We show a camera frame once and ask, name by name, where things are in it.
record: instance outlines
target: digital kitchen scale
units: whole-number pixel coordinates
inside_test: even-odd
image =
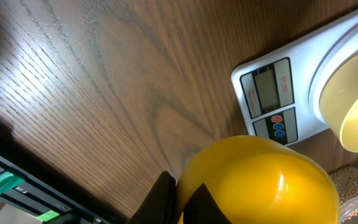
[[[232,82],[248,133],[287,145],[329,128],[322,92],[356,55],[358,10],[238,66]]]

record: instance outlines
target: wood grain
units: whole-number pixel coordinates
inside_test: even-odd
[[[246,134],[231,84],[358,1],[0,0],[0,116],[16,138],[130,216],[159,173]],[[295,149],[357,162],[329,131]]]

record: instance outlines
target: container of beans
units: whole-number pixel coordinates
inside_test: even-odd
[[[358,169],[345,167],[330,174],[341,202],[341,222],[358,224]]]

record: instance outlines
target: wooden surface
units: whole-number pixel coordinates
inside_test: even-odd
[[[130,216],[162,170],[246,134],[241,62],[358,1],[0,0],[0,116],[16,138]],[[330,131],[293,146],[326,170],[358,163]]]

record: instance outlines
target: yellow object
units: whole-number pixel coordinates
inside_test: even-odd
[[[233,223],[339,223],[339,199],[317,163],[257,136],[223,139],[200,152],[177,184],[177,213],[205,183]]]
[[[358,152],[358,55],[327,82],[320,110],[343,147]]]

